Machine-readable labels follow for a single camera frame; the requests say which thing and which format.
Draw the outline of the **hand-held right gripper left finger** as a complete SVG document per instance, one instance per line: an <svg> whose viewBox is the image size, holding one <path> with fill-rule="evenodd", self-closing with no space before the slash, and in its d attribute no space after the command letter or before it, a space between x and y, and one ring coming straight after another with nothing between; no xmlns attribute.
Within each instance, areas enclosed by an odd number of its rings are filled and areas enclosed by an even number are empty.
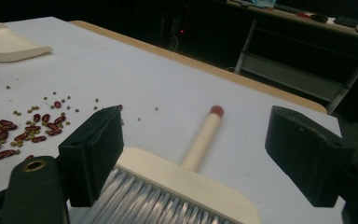
<svg viewBox="0 0 358 224"><path fill-rule="evenodd" d="M73 207L98 200L123 147L120 105L95 112L59 144L64 195Z"/></svg>

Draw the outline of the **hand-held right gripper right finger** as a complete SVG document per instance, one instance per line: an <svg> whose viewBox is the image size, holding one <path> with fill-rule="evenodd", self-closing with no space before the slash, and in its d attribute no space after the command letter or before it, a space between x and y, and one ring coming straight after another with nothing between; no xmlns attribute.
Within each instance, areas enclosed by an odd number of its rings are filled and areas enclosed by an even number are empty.
<svg viewBox="0 0 358 224"><path fill-rule="evenodd" d="M332 207L355 148L289 108L270 111L265 149L315 207Z"/></svg>

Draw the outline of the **pile of red and green beans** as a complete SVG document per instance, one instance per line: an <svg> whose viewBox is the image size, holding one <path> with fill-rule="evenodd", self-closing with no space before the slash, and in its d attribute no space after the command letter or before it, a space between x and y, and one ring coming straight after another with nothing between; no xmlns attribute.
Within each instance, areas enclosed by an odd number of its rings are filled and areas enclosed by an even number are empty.
<svg viewBox="0 0 358 224"><path fill-rule="evenodd" d="M93 113L123 110L125 147L135 147L141 121L164 102L151 90L64 83L0 83L0 175L36 156L57 156L58 144Z"/></svg>

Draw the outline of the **cream brush with grey bristles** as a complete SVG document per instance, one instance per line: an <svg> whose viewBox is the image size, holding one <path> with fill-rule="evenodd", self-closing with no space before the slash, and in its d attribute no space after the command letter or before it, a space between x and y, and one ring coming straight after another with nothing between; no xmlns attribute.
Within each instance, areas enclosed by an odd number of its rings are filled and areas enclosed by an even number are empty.
<svg viewBox="0 0 358 224"><path fill-rule="evenodd" d="M211 107L180 164L127 147L90 208L71 208L72 224L261 224L249 199L198 169L224 109Z"/></svg>

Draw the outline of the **cream plastic dustpan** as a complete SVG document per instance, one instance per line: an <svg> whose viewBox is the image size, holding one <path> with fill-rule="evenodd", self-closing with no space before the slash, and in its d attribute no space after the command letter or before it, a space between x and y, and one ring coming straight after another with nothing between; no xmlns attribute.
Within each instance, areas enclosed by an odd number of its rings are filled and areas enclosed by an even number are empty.
<svg viewBox="0 0 358 224"><path fill-rule="evenodd" d="M48 54L52 47L41 46L0 23L0 63L13 63Z"/></svg>

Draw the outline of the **black computer mouse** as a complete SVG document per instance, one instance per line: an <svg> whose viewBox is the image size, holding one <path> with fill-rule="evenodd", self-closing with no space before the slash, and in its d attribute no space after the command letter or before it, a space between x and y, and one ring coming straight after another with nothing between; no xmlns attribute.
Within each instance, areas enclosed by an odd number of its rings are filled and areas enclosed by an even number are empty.
<svg viewBox="0 0 358 224"><path fill-rule="evenodd" d="M310 16L310 18L313 21L317 21L317 22L320 22L320 23L327 23L327 21L328 21L328 17L325 16L325 15L322 15L322 14L313 14L313 15Z"/></svg>

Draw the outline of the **black keyboard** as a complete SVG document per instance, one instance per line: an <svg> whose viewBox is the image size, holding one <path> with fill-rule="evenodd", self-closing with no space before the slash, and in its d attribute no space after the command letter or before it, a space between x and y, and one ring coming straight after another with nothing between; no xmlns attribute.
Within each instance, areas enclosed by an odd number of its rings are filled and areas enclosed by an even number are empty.
<svg viewBox="0 0 358 224"><path fill-rule="evenodd" d="M337 17L334 19L334 24L355 28L358 25L358 20L347 17Z"/></svg>

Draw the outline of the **white metal frame desk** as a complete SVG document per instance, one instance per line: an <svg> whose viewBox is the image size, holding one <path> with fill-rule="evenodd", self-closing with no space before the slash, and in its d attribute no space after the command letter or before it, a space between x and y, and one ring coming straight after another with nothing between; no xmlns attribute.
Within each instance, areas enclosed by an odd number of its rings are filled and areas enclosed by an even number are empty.
<svg viewBox="0 0 358 224"><path fill-rule="evenodd" d="M252 24L234 72L236 74L240 71L250 72L285 87L325 100L328 103L326 111L329 114L333 113L358 79L358 65L348 79L338 82L258 56L251 53L249 48L255 32L260 29L261 21L279 21L284 24L291 24L293 27L311 29L319 36L326 35L330 38L336 37L351 41L358 48L358 32L355 28L334 24L333 18L329 18L327 23L313 21L311 18L301 18L296 16L297 12L294 9L284 9L280 5L257 7L249 0L227 0L227 3L255 15L252 18Z"/></svg>

